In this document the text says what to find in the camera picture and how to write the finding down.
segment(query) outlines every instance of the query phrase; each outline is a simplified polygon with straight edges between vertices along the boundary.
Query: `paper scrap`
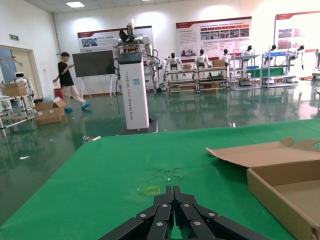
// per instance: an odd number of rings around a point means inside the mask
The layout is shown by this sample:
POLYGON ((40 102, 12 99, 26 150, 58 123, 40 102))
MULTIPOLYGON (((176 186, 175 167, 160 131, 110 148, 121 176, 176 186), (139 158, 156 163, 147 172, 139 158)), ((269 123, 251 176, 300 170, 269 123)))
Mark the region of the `paper scrap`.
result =
POLYGON ((30 158, 30 156, 21 156, 20 160, 25 160, 25 159, 28 159, 28 158, 30 158))

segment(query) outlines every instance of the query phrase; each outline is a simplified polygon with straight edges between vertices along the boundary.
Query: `green tablecloth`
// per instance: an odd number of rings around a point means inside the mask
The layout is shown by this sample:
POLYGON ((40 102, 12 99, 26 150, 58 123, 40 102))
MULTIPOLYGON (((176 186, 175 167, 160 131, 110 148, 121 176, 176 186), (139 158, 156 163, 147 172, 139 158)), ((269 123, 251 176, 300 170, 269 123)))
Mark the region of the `green tablecloth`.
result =
MULTIPOLYGON (((320 136, 318 119, 105 137, 84 144, 1 228, 0 239, 96 240, 179 185, 212 209, 270 239, 291 235, 249 192, 246 168, 212 149, 320 136)), ((177 230, 173 237, 179 238, 177 230)))
MULTIPOLYGON (((246 74, 251 74, 252 78, 260 78, 261 72, 260 72, 260 69, 247 70, 246 74)), ((270 68, 270 77, 284 76, 284 75, 285 75, 285 70, 283 67, 282 68, 270 68)), ((267 68, 262 69, 262 76, 268 77, 268 69, 267 68)))

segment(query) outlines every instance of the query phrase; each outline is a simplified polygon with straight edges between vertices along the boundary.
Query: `reflective floor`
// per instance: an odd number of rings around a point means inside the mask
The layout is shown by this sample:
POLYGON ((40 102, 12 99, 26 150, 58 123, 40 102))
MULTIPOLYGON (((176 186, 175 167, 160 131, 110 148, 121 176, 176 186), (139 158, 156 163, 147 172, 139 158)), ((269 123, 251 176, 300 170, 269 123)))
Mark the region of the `reflective floor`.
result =
MULTIPOLYGON (((315 93, 319 86, 301 81, 295 89, 219 90, 201 96, 161 93, 148 98, 149 116, 158 120, 159 132, 313 119, 320 116, 315 93)), ((83 136, 113 136, 121 131, 125 116, 123 100, 118 100, 120 115, 115 97, 100 96, 91 99, 86 111, 72 102, 73 113, 62 123, 39 127, 23 123, 7 130, 7 138, 0 138, 0 225, 84 143, 83 136)))

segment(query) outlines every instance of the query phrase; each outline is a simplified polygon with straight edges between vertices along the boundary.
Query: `banner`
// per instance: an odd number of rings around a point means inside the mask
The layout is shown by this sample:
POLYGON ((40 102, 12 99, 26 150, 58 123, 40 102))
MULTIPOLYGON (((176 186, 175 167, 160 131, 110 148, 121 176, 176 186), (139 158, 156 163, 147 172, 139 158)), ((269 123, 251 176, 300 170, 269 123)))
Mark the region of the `banner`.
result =
POLYGON ((319 19, 320 11, 286 13, 275 17, 274 44, 280 51, 295 51, 304 45, 304 70, 299 66, 300 61, 296 61, 297 77, 311 76, 315 70, 315 51, 320 47, 319 31, 315 25, 319 19))
MULTIPOLYGON (((111 45, 112 39, 119 38, 119 32, 123 30, 127 33, 126 28, 108 29, 99 31, 87 31, 78 33, 78 43, 81 53, 98 52, 98 51, 110 51, 113 49, 111 45)), ((135 37, 148 36, 150 42, 154 44, 154 38, 152 34, 152 26, 138 26, 132 30, 135 37)), ((142 52, 144 53, 144 45, 141 45, 142 52)))
POLYGON ((176 55, 184 62, 190 62, 200 54, 201 49, 209 59, 221 56, 224 49, 240 54, 250 45, 251 24, 251 16, 177 23, 176 55))

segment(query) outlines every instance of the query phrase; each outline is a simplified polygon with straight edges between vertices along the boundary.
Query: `blue shoes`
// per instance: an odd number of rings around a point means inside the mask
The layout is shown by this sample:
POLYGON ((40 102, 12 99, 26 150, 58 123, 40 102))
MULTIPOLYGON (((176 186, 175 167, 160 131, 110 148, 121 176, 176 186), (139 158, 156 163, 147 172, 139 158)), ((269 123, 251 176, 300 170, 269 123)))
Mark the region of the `blue shoes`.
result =
POLYGON ((83 105, 81 106, 81 109, 84 110, 84 109, 86 109, 87 107, 89 107, 90 105, 91 105, 90 102, 86 102, 85 104, 83 104, 83 105))
POLYGON ((67 107, 64 109, 64 112, 69 114, 69 113, 72 113, 72 108, 71 107, 67 107))

